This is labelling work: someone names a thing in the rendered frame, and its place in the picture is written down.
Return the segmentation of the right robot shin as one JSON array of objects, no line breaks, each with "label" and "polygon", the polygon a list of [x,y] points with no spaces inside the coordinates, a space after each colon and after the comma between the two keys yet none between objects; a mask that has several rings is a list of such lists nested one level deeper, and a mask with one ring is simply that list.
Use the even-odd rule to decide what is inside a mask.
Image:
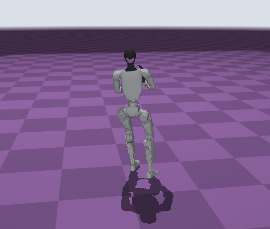
[{"label": "right robot shin", "polygon": [[145,148],[145,155],[148,162],[148,172],[151,171],[153,173],[153,160],[154,160],[154,142],[153,140],[149,141],[149,148]]}]

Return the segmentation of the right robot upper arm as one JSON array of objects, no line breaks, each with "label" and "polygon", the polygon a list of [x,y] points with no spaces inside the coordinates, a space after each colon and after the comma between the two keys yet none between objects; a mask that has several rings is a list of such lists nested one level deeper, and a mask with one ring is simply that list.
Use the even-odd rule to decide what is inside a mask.
[{"label": "right robot upper arm", "polygon": [[142,72],[142,76],[146,79],[147,83],[148,83],[148,88],[150,90],[153,90],[156,88],[153,78],[150,74],[150,71],[148,69],[141,69]]}]

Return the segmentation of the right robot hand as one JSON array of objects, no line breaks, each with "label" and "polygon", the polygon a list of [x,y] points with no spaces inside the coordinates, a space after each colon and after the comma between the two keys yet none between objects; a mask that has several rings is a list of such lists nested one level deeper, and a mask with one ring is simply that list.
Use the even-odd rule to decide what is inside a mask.
[{"label": "right robot hand", "polygon": [[[140,66],[140,65],[138,65],[138,67],[139,67],[140,69],[143,69],[142,66]],[[144,77],[142,77],[142,82],[143,82],[143,83],[145,82],[145,78],[144,78]]]}]

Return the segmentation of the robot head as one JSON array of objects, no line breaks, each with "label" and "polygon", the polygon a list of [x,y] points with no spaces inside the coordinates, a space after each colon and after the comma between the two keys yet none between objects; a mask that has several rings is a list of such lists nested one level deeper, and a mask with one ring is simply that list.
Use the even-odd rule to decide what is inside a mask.
[{"label": "robot head", "polygon": [[[137,69],[134,67],[134,62],[135,62],[135,59],[136,59],[136,53],[135,53],[134,50],[132,50],[132,49],[126,50],[126,51],[124,52],[124,58],[125,58],[126,63],[128,64],[128,66],[127,66],[127,68],[125,69],[125,71],[129,72],[129,71],[135,71],[135,70],[137,70]],[[128,58],[128,59],[134,58],[134,61],[131,62],[131,63],[129,63],[129,62],[127,62],[126,58]]]}]

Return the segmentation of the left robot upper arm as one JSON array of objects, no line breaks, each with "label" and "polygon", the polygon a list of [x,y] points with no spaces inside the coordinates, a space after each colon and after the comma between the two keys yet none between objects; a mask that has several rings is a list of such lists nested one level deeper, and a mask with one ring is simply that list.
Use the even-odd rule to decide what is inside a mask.
[{"label": "left robot upper arm", "polygon": [[120,86],[120,74],[121,70],[116,70],[113,72],[113,85],[115,88],[115,93],[121,93],[122,92],[122,87]]}]

